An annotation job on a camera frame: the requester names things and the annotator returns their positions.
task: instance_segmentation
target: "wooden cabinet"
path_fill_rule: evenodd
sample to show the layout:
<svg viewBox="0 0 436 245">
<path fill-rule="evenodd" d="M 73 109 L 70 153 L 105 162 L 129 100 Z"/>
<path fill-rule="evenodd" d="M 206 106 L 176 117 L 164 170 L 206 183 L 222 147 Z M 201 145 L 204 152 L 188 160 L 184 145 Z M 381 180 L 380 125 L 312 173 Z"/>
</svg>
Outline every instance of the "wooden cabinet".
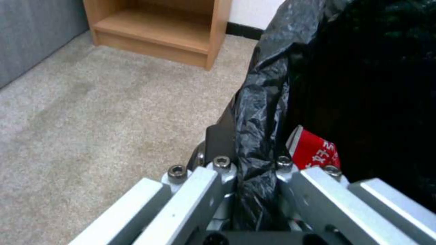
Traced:
<svg viewBox="0 0 436 245">
<path fill-rule="evenodd" d="M 231 0 L 84 0 L 95 45 L 210 70 Z"/>
</svg>

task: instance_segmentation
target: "white wall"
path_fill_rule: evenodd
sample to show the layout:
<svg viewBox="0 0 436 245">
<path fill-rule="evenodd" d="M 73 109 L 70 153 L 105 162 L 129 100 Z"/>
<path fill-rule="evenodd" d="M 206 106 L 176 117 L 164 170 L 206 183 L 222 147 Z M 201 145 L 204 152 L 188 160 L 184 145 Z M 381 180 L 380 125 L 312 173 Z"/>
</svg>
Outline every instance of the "white wall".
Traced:
<svg viewBox="0 0 436 245">
<path fill-rule="evenodd" d="M 266 29 L 284 0 L 233 0 L 230 22 Z"/>
</svg>

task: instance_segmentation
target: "screw head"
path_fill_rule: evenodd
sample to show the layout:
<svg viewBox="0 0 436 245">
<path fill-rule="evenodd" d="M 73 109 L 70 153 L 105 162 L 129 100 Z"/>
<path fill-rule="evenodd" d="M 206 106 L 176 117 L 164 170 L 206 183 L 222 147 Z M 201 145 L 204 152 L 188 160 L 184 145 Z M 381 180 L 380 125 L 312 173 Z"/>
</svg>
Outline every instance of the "screw head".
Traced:
<svg viewBox="0 0 436 245">
<path fill-rule="evenodd" d="M 277 167 L 279 169 L 292 167 L 292 164 L 291 159 L 287 156 L 279 156 L 277 158 Z"/>
<path fill-rule="evenodd" d="M 168 169 L 168 177 L 173 180 L 183 180 L 188 177 L 186 167 L 183 165 L 173 165 Z"/>
<path fill-rule="evenodd" d="M 324 167 L 324 172 L 335 178 L 340 177 L 342 175 L 342 172 L 333 165 L 326 165 Z"/>
<path fill-rule="evenodd" d="M 213 160 L 214 169 L 221 170 L 230 170 L 230 166 L 232 165 L 230 162 L 230 158 L 226 156 L 218 156 Z"/>
</svg>

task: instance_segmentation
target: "metal plate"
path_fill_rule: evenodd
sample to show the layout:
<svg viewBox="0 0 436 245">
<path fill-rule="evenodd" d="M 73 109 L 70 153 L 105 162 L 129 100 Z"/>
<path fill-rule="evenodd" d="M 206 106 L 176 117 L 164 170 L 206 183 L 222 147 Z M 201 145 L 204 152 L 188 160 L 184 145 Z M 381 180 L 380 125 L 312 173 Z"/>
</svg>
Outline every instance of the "metal plate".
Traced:
<svg viewBox="0 0 436 245">
<path fill-rule="evenodd" d="M 380 179 L 348 189 L 420 244 L 436 244 L 436 215 Z"/>
<path fill-rule="evenodd" d="M 353 244 L 416 244 L 319 167 L 293 174 L 290 190 L 315 232 L 337 228 Z"/>
<path fill-rule="evenodd" d="M 223 196 L 218 173 L 197 167 L 134 244 L 185 244 L 206 229 Z"/>
<path fill-rule="evenodd" d="M 143 178 L 70 245 L 131 244 L 170 198 L 169 186 Z"/>
</svg>

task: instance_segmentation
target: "black baseboard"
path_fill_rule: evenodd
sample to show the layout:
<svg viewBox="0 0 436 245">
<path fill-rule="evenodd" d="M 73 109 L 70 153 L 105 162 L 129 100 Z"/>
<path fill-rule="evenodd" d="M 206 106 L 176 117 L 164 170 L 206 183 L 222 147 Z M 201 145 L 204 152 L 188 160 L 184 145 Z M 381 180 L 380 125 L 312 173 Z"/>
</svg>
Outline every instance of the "black baseboard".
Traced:
<svg viewBox="0 0 436 245">
<path fill-rule="evenodd" d="M 255 27 L 249 27 L 245 25 L 228 22 L 226 33 L 230 35 L 259 40 L 260 36 L 262 36 L 263 30 Z"/>
</svg>

